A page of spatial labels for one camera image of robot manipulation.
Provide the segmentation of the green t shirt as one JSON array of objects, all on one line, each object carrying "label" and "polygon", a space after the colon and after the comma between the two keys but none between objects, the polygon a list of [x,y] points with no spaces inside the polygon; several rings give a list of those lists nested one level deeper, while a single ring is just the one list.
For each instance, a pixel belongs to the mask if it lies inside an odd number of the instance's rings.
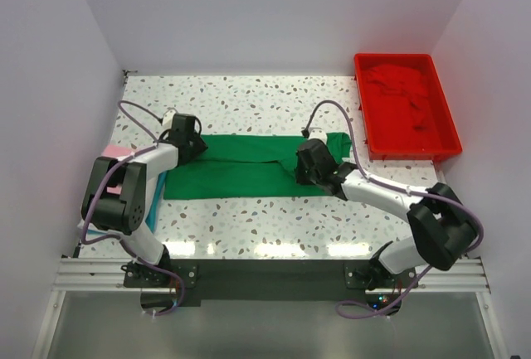
[{"label": "green t shirt", "polygon": [[207,150],[168,171],[163,198],[202,200],[238,197],[324,196],[296,181],[301,136],[204,135]]}]

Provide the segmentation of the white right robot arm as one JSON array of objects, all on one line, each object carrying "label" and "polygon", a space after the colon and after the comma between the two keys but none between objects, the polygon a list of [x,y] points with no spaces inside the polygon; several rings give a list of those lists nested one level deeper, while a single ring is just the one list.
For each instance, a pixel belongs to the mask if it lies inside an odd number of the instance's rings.
[{"label": "white right robot arm", "polygon": [[337,162],[326,144],[311,138],[297,152],[296,181],[313,184],[330,196],[385,211],[411,230],[411,237],[387,242],[353,277],[367,290],[387,287],[403,272],[424,264],[449,270],[484,236],[477,218],[446,184],[411,187],[366,173],[357,164]]}]

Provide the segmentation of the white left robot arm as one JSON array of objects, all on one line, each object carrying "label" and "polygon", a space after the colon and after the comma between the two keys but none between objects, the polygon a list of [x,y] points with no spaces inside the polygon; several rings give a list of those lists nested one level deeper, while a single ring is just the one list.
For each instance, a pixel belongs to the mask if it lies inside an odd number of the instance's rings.
[{"label": "white left robot arm", "polygon": [[98,157],[81,206],[81,242],[117,240],[132,260],[123,271],[150,287],[180,288],[167,247],[147,225],[159,176],[190,163],[207,150],[202,124],[190,114],[169,112],[152,146],[118,159]]}]

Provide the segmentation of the folded pink t shirt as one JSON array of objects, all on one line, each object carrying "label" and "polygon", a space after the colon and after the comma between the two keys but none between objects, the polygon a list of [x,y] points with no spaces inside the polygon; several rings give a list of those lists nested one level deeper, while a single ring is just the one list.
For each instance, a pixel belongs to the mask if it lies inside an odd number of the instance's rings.
[{"label": "folded pink t shirt", "polygon": [[[124,147],[120,147],[116,145],[108,145],[103,150],[101,155],[105,157],[116,158],[118,160],[121,160],[123,158],[128,157],[132,152],[133,151],[130,148],[124,148]],[[118,184],[116,187],[107,186],[106,191],[108,193],[119,195],[121,193],[121,185]]]}]

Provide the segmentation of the folded teal t shirt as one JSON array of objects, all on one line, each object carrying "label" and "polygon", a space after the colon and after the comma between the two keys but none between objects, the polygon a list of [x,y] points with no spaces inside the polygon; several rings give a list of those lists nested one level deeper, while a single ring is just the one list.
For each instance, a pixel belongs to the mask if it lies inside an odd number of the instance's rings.
[{"label": "folded teal t shirt", "polygon": [[[161,174],[159,174],[156,184],[154,182],[154,178],[149,180],[147,184],[148,191],[153,193],[153,200],[151,201],[151,205],[149,208],[148,215],[146,216],[145,222],[146,222],[147,227],[153,233],[156,231],[159,203],[161,202],[161,197],[163,195],[167,174],[168,172],[162,172]],[[120,194],[121,186],[107,187],[106,191],[108,193]],[[82,228],[83,223],[84,221],[80,221],[78,225],[79,229]],[[103,235],[103,234],[104,232],[101,230],[98,230],[93,224],[89,225],[88,235]]]}]

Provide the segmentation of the red t shirt in bin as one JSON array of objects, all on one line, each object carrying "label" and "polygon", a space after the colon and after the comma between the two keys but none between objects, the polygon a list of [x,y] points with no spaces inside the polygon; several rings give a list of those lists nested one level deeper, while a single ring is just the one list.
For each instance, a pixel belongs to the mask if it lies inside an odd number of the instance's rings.
[{"label": "red t shirt in bin", "polygon": [[431,117],[429,91],[419,70],[376,65],[364,73],[363,82],[376,148],[409,153],[432,151],[440,146]]}]

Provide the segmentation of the red plastic bin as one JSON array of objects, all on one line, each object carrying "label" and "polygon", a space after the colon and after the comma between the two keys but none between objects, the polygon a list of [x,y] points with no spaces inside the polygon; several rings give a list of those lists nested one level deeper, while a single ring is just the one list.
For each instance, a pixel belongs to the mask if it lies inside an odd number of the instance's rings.
[{"label": "red plastic bin", "polygon": [[431,56],[358,53],[353,64],[370,159],[439,163],[462,153]]}]

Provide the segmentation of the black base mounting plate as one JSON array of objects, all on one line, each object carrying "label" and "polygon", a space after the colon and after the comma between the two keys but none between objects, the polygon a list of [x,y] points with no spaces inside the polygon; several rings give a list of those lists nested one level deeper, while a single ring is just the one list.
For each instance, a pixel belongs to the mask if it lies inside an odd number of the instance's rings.
[{"label": "black base mounting plate", "polygon": [[374,289],[417,286],[413,268],[393,276],[371,276],[370,260],[170,260],[181,279],[142,264],[121,266],[123,286],[140,289],[144,309],[182,307],[206,301],[363,302]]}]

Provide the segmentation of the aluminium frame rail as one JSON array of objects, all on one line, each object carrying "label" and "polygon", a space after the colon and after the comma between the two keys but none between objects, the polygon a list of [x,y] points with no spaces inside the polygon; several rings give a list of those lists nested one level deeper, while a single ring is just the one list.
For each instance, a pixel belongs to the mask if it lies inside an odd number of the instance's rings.
[{"label": "aluminium frame rail", "polygon": [[[368,257],[407,227],[364,204],[283,197],[162,204],[158,236],[171,255],[204,260],[333,264]],[[352,319],[336,296],[272,300],[288,279],[256,296],[208,299],[162,317],[144,313],[140,289],[124,286],[125,257],[113,242],[60,262],[35,354],[43,358],[491,358],[489,286],[479,260],[430,272],[389,318]]]}]

